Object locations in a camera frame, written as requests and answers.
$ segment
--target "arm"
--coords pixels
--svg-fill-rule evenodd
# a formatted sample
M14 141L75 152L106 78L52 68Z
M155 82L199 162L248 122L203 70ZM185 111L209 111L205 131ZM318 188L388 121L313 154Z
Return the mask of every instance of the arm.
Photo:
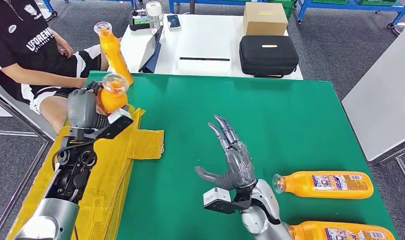
M44 71L25 69L17 63L6 66L1 71L19 84L81 88L86 81L86 78L82 77L60 76Z
M57 43L59 54L64 55L69 59L73 54L73 48L56 31L51 29L51 32L54 35L55 41Z

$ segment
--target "robotic hand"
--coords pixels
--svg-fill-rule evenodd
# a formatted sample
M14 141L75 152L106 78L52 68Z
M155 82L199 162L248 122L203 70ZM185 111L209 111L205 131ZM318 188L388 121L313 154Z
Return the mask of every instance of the robotic hand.
M215 187L204 193L204 208L224 214L241 213L245 228L256 240L292 240L286 226L279 218L279 204L269 184L256 179L247 146L239 140L228 121L214 115L219 129L209 123L226 155L228 171L218 175L195 167L196 173ZM236 190L233 201L228 191Z
M113 139L132 122L130 114L118 108L109 116L96 112L100 83L74 90L67 99L69 136L52 158L54 175L43 199L15 240L70 240L92 168L97 163L94 142Z

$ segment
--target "green tabletop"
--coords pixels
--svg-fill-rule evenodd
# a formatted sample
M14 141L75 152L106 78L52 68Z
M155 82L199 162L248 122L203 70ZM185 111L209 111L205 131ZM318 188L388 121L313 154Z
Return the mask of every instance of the green tabletop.
M100 79L92 74L90 79ZM361 171L370 175L334 88L327 81L134 74L129 103L146 110L141 129L165 130L158 160L137 160L118 240L251 240L239 213L203 208L214 186L195 166L227 170L223 150L207 126L225 117L247 144L255 175L272 184L275 173ZM364 200L276 194L283 221L378 225L397 238L375 187Z

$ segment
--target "tablet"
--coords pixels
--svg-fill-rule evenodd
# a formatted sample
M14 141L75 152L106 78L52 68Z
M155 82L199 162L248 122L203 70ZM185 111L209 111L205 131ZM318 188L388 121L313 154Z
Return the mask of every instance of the tablet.
M160 37L162 36L163 26L160 26L156 33L151 37L149 42L146 44L146 49L143 54L142 61L140 62L140 67L138 72L142 72L148 62L154 57L156 54L157 45L160 42Z

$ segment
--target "plastic bottle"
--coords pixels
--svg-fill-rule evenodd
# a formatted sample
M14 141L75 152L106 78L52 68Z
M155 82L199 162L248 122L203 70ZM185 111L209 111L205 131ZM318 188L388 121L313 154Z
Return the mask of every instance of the plastic bottle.
M150 1L145 5L146 14L148 16L149 28L152 34L155 34L157 30L163 25L163 7L158 1ZM161 32L161 36L164 35L164 28Z
M374 187L369 176L358 171L297 171L289 176L275 174L276 193L330 199L367 199Z
M345 222L305 221L288 232L293 240L395 240L384 227Z
M104 88L98 94L102 106L108 113L112 113L118 108L128 104L126 91L129 88L128 81L123 75L109 73L102 78Z
M113 27L109 22L102 21L95 24L93 30L99 35L99 42L107 57L110 67L115 73L123 75L128 84L132 85L133 79L120 52L120 41L114 36Z

